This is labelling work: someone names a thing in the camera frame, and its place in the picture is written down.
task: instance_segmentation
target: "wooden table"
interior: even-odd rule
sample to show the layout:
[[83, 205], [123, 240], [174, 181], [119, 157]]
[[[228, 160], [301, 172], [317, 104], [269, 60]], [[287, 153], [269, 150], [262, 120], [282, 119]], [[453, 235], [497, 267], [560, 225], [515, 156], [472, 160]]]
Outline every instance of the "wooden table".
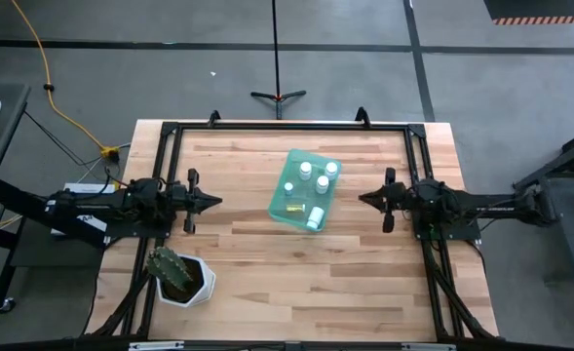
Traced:
[[[125, 181], [151, 176], [162, 122], [137, 121]], [[435, 177], [463, 188], [450, 125], [425, 126]], [[166, 246], [202, 257], [217, 280], [212, 299], [189, 309], [157, 297], [151, 339], [435, 340], [423, 255], [410, 222], [398, 214], [395, 231], [385, 234], [382, 214], [358, 200], [382, 185], [387, 167], [397, 169], [397, 181], [409, 183], [402, 134], [185, 131], [182, 141], [177, 178], [184, 181], [187, 169], [196, 168], [200, 188], [223, 203], [196, 216], [195, 235], [184, 235], [181, 215]], [[267, 214], [292, 148], [343, 164], [321, 233], [298, 230]], [[171, 149], [170, 141], [164, 176]], [[104, 254], [88, 332], [127, 292], [137, 242], [123, 239]], [[478, 255], [463, 242], [449, 242], [449, 252], [458, 293], [484, 327], [496, 333]], [[441, 302], [451, 330], [446, 298]]]

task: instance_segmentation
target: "yellow cable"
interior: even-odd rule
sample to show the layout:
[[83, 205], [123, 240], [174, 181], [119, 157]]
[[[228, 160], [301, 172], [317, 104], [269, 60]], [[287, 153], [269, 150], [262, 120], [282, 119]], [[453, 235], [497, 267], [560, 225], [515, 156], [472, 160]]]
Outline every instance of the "yellow cable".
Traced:
[[[44, 69], [46, 70], [46, 83], [48, 85], [52, 85], [51, 83], [51, 72], [49, 70], [49, 62], [46, 60], [46, 54], [44, 53], [44, 47], [42, 47], [42, 42], [40, 41], [40, 37], [37, 35], [37, 33], [35, 32], [35, 29], [33, 29], [33, 26], [31, 25], [31, 23], [29, 22], [29, 19], [26, 17], [26, 15], [24, 14], [24, 12], [22, 11], [22, 9], [20, 8], [20, 6], [18, 5], [18, 3], [16, 2], [16, 0], [12, 0], [12, 4], [14, 4], [14, 7], [16, 7], [16, 10], [18, 10], [20, 16], [22, 17], [22, 19], [24, 20], [24, 23], [29, 27], [29, 30], [31, 30], [31, 34], [33, 34], [33, 37], [35, 38], [35, 41], [37, 42], [37, 46], [40, 48], [40, 53], [42, 54], [42, 60], [44, 61]], [[100, 153], [103, 157], [105, 158], [109, 158], [108, 155], [110, 155], [111, 152], [115, 152], [117, 153], [119, 151], [119, 149], [116, 149], [115, 147], [109, 147], [109, 146], [104, 146], [102, 145], [102, 143], [100, 143], [100, 141], [98, 141], [98, 139], [96, 139], [95, 136], [93, 136], [90, 131], [88, 131], [85, 127], [83, 127], [82, 125], [80, 125], [78, 122], [76, 122], [75, 120], [73, 120], [72, 118], [66, 116], [63, 112], [59, 111], [59, 109], [55, 106], [55, 103], [53, 102], [53, 94], [50, 90], [46, 91], [48, 93], [49, 96], [49, 103], [51, 105], [51, 108], [53, 109], [53, 111], [63, 117], [66, 121], [70, 122], [71, 124], [73, 124], [76, 128], [80, 129], [81, 131], [83, 131], [83, 133], [85, 133], [93, 142], [96, 143], [96, 145], [98, 145], [98, 148], [100, 149]]]

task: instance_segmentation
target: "teal tray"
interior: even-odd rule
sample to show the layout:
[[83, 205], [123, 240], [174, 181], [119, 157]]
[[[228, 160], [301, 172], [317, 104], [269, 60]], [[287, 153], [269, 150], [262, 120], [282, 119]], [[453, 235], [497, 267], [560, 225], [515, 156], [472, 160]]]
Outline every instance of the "teal tray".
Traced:
[[[302, 180], [299, 177], [299, 166], [302, 162], [310, 162], [312, 166], [312, 174], [310, 179]], [[328, 162], [334, 162], [337, 166], [336, 177], [329, 182], [327, 192], [325, 194], [318, 194], [316, 190], [317, 178], [325, 174], [325, 165]], [[334, 199], [334, 187], [336, 181], [341, 173], [341, 163], [338, 160], [330, 159], [310, 152], [292, 149], [288, 153], [287, 162], [283, 168], [283, 172], [278, 180], [274, 197], [269, 204], [269, 215], [275, 220], [282, 221], [294, 226], [319, 232], [325, 227], [325, 219], [329, 214], [329, 208]], [[291, 195], [285, 193], [285, 183], [290, 182], [293, 184], [293, 191]], [[305, 211], [302, 212], [287, 212], [287, 205], [305, 205]], [[314, 207], [319, 207], [324, 210], [324, 217], [319, 223], [317, 229], [306, 226], [308, 216]]]

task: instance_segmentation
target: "tripod base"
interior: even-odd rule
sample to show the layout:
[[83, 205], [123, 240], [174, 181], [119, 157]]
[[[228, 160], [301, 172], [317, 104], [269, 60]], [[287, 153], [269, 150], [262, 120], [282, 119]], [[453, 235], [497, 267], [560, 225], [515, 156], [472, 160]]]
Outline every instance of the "tripod base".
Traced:
[[276, 119], [282, 120], [283, 119], [283, 102], [285, 102], [285, 100], [287, 100], [287, 98], [305, 96], [306, 91], [299, 91], [299, 92], [295, 92], [295, 93], [284, 94], [283, 96], [273, 96], [273, 95], [264, 94], [264, 93], [257, 93], [257, 92], [251, 92], [250, 95], [253, 96], [254, 98], [269, 98], [270, 100], [274, 101], [276, 103]]

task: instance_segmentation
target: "cable connector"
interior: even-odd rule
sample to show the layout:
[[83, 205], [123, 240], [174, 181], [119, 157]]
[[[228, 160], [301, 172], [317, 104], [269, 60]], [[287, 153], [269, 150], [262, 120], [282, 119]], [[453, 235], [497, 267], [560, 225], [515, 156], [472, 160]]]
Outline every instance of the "cable connector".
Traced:
[[118, 146], [104, 146], [100, 149], [100, 156], [109, 162], [120, 162], [120, 147]]

